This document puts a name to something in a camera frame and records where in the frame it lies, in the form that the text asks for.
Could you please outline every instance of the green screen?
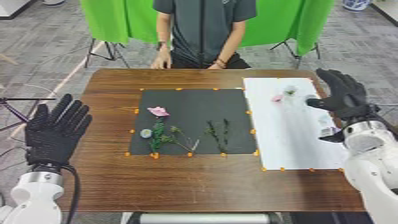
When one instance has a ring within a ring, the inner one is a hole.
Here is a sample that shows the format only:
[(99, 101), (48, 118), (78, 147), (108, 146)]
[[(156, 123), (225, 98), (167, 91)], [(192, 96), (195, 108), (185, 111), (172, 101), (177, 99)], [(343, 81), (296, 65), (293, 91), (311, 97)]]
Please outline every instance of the green screen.
[[(296, 54), (312, 49), (334, 0), (257, 0), (257, 17), (247, 21), (241, 47), (296, 40)], [(153, 0), (81, 0), (92, 37), (128, 43), (156, 42)]]

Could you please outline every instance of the dark pants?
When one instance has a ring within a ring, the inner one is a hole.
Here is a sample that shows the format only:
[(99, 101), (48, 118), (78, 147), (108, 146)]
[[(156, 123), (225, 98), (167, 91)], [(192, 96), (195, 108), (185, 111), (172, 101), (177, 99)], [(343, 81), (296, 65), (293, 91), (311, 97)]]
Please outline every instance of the dark pants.
[[(170, 58), (172, 58), (172, 68), (199, 68), (199, 64), (186, 60), (174, 52), (170, 52)], [(250, 68), (248, 64), (245, 63), (245, 60), (240, 58), (240, 54), (234, 54), (229, 61), (227, 61), (227, 69), (247, 69)]]

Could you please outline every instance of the black robotic glove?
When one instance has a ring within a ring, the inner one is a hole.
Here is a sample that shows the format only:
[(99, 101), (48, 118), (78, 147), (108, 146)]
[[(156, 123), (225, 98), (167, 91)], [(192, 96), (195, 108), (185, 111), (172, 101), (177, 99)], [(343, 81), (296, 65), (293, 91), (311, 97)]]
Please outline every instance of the black robotic glove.
[(71, 101), (73, 97), (65, 94), (51, 113), (44, 104), (37, 107), (33, 119), (25, 128), (25, 140), (30, 147), (28, 165), (51, 163), (64, 166), (69, 164), (78, 141), (92, 121), (92, 116), (87, 115), (89, 107), (80, 100), (73, 104)]
[(366, 101), (364, 85), (350, 75), (344, 75), (336, 70), (318, 69), (316, 74), (327, 82), (330, 96), (325, 99), (309, 99), (307, 105), (334, 112), (343, 121), (360, 120), (378, 110)]

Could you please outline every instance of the pink flower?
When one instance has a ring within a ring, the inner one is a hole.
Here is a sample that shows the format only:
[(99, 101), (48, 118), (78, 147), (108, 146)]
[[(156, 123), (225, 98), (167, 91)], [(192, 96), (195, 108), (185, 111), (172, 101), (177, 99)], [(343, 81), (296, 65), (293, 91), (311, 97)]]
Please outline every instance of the pink flower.
[(282, 101), (282, 95), (273, 96), (273, 97), (272, 97), (272, 102), (277, 103), (277, 102), (280, 102), (280, 101)]
[(153, 115), (156, 117), (167, 117), (167, 116), (170, 116), (170, 114), (165, 111), (165, 108), (161, 108), (161, 107), (147, 108), (147, 110), (149, 110), (149, 112), (153, 113)]

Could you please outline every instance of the person's arm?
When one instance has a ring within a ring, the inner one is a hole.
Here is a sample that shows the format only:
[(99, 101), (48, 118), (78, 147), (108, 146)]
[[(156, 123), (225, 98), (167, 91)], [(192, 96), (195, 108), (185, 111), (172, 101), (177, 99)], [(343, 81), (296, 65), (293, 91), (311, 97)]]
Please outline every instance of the person's arm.
[(170, 50), (167, 46), (167, 42), (170, 39), (170, 14), (158, 12), (158, 20), (156, 20), (156, 31), (158, 31), (158, 42), (161, 43), (161, 47), (158, 50), (158, 56), (151, 65), (153, 69), (170, 68)]
[(240, 47), (243, 36), (245, 36), (245, 21), (232, 23), (232, 32), (224, 44), (215, 64), (209, 66), (208, 69), (222, 69), (225, 67), (227, 61)]

